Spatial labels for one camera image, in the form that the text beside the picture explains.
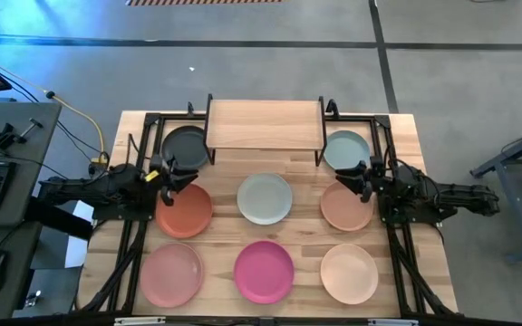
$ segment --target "wooden table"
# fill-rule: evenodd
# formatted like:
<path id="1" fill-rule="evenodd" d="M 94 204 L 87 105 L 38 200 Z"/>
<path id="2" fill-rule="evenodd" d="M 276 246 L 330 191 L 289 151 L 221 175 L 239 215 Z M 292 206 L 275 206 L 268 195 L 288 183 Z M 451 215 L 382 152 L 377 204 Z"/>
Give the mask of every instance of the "wooden table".
<path id="1" fill-rule="evenodd" d="M 112 150 L 112 164 L 125 160 L 128 134 L 139 141 L 146 111 L 124 111 Z M 421 146 L 409 114 L 391 117 L 391 129 L 399 158 L 424 170 Z M 173 129 L 203 123 L 167 121 L 165 135 Z M 365 123 L 327 123 L 327 133 L 349 129 L 361 134 L 372 148 L 370 129 Z M 148 149 L 152 149 L 153 135 Z M 386 149 L 380 136 L 382 150 Z M 131 152 L 131 162 L 136 153 Z M 251 174 L 273 172 L 281 175 L 292 187 L 294 205 L 291 214 L 276 225 L 253 225 L 239 214 L 237 189 Z M 332 228 L 322 218 L 320 196 L 334 182 L 334 172 L 327 164 L 314 165 L 313 152 L 263 149 L 224 149 L 217 152 L 215 166 L 201 169 L 196 184 L 205 188 L 214 203 L 213 219 L 202 234 L 183 243 L 191 245 L 202 257 L 205 278 L 197 295 L 188 303 L 174 309 L 161 309 L 149 303 L 140 291 L 134 304 L 135 314 L 195 315 L 195 316 L 287 316 L 287 317 L 397 317 L 399 316 L 396 289 L 392 275 L 390 249 L 386 230 L 378 213 L 370 224 L 358 232 L 346 233 Z M 110 275 L 118 251 L 122 222 L 112 221 L 94 235 L 80 280 L 79 300 L 87 303 Z M 424 276 L 432 290 L 452 310 L 457 310 L 450 281 L 449 267 L 440 236 L 429 225 L 412 225 L 415 252 Z M 239 252 L 257 240 L 271 239 L 283 245 L 295 264 L 295 286 L 280 303 L 261 305 L 243 298 L 233 283 L 233 265 Z M 143 258 L 159 246 L 176 241 L 164 235 L 150 222 Z M 320 263 L 325 253 L 335 245 L 351 243 L 368 251 L 380 273 L 380 283 L 373 297 L 359 305 L 345 305 L 334 300 L 322 286 Z M 123 302 L 128 272 L 122 279 L 119 307 Z M 413 307 L 411 281 L 405 276 L 409 303 Z"/>

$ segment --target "light gray plate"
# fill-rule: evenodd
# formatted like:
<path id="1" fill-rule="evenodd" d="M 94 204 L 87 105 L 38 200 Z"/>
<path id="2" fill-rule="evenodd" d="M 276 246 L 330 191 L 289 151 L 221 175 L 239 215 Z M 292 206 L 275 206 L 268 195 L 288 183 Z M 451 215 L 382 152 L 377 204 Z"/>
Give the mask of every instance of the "light gray plate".
<path id="1" fill-rule="evenodd" d="M 370 166 L 370 146 L 357 133 L 340 130 L 327 138 L 324 157 L 333 169 L 355 168 L 361 160 Z"/>
<path id="2" fill-rule="evenodd" d="M 260 173 L 248 177 L 237 192 L 241 214 L 258 225 L 272 225 L 284 219 L 293 204 L 291 188 L 282 177 Z"/>

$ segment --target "gray floor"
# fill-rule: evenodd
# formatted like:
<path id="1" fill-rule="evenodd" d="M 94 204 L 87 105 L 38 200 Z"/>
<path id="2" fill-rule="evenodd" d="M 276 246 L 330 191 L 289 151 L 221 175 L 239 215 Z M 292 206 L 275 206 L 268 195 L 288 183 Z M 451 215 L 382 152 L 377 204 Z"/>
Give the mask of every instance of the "gray floor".
<path id="1" fill-rule="evenodd" d="M 133 8 L 123 2 L 0 0 L 0 34 L 373 41 L 366 0 Z M 378 3 L 387 42 L 522 43 L 522 0 Z M 522 135 L 522 52 L 389 51 L 388 56 L 399 110 L 415 115 L 428 172 L 438 181 L 476 182 L 468 171 Z M 122 110 L 178 110 L 187 101 L 202 108 L 209 92 L 227 99 L 323 95 L 335 98 L 344 111 L 388 111 L 378 55 L 368 49 L 0 45 L 0 64 L 90 113 L 100 122 L 108 148 Z M 65 111 L 62 121 L 96 143 L 95 131 L 79 117 Z M 70 148 L 69 140 L 56 132 L 45 163 L 83 177 L 85 158 Z M 522 186 L 522 168 L 515 169 L 513 179 Z M 44 170 L 41 178 L 51 175 Z M 492 176 L 479 182 L 500 192 Z M 522 264 L 509 265 L 503 259 L 520 249 L 522 237 L 508 204 L 503 201 L 501 207 L 501 214 L 489 218 L 461 212 L 448 220 L 446 251 L 463 313 L 522 321 Z M 56 266 L 65 240 L 49 233 L 44 238 L 37 263 Z M 54 297 L 62 289 L 46 277 L 53 276 L 43 274 L 37 282 Z M 62 277 L 73 280 L 75 274 Z M 53 305 L 34 313 L 58 309 Z"/>

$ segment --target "wooden tabletop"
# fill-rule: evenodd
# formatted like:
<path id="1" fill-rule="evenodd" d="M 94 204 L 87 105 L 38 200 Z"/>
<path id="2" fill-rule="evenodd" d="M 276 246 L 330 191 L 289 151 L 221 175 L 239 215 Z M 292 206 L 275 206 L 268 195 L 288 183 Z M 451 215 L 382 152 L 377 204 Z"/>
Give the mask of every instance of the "wooden tabletop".
<path id="1" fill-rule="evenodd" d="M 210 149 L 322 149 L 319 101 L 213 100 L 208 114 Z"/>
<path id="2" fill-rule="evenodd" d="M 146 111 L 124 111 L 112 150 L 112 164 L 125 160 L 128 134 L 139 141 Z M 397 151 L 402 160 L 424 170 L 421 146 L 409 114 L 390 115 L 391 129 Z M 186 124 L 202 127 L 203 123 L 167 121 L 165 134 Z M 372 148 L 369 127 L 359 122 L 327 123 L 327 133 L 348 129 L 361 134 Z M 382 150 L 385 150 L 381 134 Z M 149 149 L 152 149 L 150 137 Z M 136 161 L 132 151 L 130 161 Z M 294 205 L 291 214 L 276 225 L 253 225 L 239 214 L 237 189 L 251 174 L 273 172 L 282 176 L 293 189 Z M 215 166 L 201 169 L 196 184 L 205 188 L 214 204 L 213 219 L 202 234 L 182 240 L 202 257 L 205 278 L 196 296 L 188 303 L 173 309 L 161 309 L 146 300 L 137 290 L 135 314 L 196 315 L 196 316 L 289 316 L 289 317 L 397 317 L 399 316 L 396 289 L 392 274 L 390 249 L 386 230 L 378 213 L 370 224 L 358 232 L 346 233 L 332 228 L 322 218 L 320 196 L 334 182 L 334 172 L 325 164 L 314 165 L 314 153 L 303 151 L 224 149 L 217 151 Z M 110 275 L 118 251 L 122 222 L 108 222 L 90 242 L 80 280 L 80 304 L 87 303 Z M 415 252 L 420 273 L 432 290 L 453 311 L 457 305 L 450 281 L 444 248 L 437 231 L 429 225 L 412 225 Z M 233 265 L 239 252 L 248 244 L 271 239 L 283 245 L 295 264 L 295 281 L 291 293 L 280 303 L 261 305 L 243 298 L 233 283 Z M 164 235 L 150 222 L 144 245 L 143 259 L 159 246 L 176 241 Z M 373 297 L 359 305 L 345 305 L 334 300 L 322 286 L 319 267 L 325 253 L 335 245 L 351 243 L 372 255 L 380 273 L 380 283 Z M 128 272 L 122 279 L 119 306 L 128 284 Z M 413 307 L 411 281 L 405 276 L 409 303 Z"/>

